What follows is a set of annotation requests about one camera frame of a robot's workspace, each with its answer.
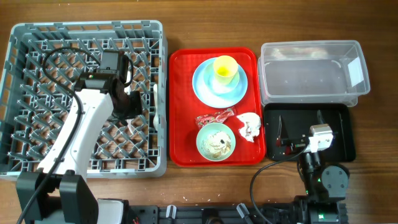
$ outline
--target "black tray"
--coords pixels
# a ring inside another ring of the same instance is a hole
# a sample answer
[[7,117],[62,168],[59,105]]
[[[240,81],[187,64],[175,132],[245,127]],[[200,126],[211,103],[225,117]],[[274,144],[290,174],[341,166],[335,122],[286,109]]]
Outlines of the black tray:
[[326,162],[351,162],[355,159],[355,145],[351,118],[346,105],[339,103],[269,103],[264,107],[267,157],[273,161],[286,159],[285,147],[277,147],[279,116],[283,117],[290,138],[308,135],[310,126],[320,124],[318,110],[329,124],[335,138],[329,149],[320,153]]

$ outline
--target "yellow cup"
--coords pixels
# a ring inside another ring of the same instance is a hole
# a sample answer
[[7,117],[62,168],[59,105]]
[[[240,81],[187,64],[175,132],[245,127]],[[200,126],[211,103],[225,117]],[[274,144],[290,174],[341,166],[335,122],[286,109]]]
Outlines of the yellow cup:
[[238,72],[238,63],[234,58],[223,55],[213,63],[215,79],[222,85],[228,85]]

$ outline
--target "clear plastic bin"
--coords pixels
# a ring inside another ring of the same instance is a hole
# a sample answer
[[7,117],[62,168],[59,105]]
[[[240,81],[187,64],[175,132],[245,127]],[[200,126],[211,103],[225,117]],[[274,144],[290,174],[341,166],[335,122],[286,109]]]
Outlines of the clear plastic bin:
[[265,43],[258,63],[262,104],[344,103],[369,93],[368,70],[355,40]]

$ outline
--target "mint green bowl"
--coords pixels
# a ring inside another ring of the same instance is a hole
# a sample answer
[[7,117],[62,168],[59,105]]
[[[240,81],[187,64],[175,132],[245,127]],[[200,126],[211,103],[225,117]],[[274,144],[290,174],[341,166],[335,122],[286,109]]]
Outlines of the mint green bowl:
[[[211,134],[216,134],[219,131],[224,131],[231,138],[231,150],[229,150],[229,152],[227,154],[220,156],[219,158],[214,158],[213,156],[207,154],[202,149],[202,144],[203,144],[203,140],[205,140],[207,138],[207,136],[209,136]],[[218,161],[223,161],[223,160],[227,159],[234,152],[235,146],[236,146],[235,135],[232,132],[232,130],[225,124],[221,124],[221,123],[207,124],[206,126],[201,128],[201,130],[199,131],[198,136],[197,136],[197,149],[198,149],[199,153],[201,154],[201,156],[203,156],[205,159],[207,159],[209,161],[218,162]]]

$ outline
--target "wooden table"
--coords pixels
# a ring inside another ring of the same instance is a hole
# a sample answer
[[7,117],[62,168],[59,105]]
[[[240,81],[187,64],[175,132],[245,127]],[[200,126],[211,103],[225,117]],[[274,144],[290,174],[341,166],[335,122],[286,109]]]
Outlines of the wooden table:
[[[351,108],[357,158],[347,191],[351,223],[398,222],[398,3],[396,1],[147,1],[0,4],[0,62],[11,27],[20,22],[157,19],[169,53],[184,48],[246,46],[260,56],[265,42],[358,40],[366,57],[371,92]],[[237,205],[249,203],[256,166],[182,169],[169,161],[157,179],[90,179],[95,197],[124,198],[132,205]],[[0,181],[0,223],[20,212],[15,182]],[[290,202],[303,195],[295,163],[263,172],[258,203]]]

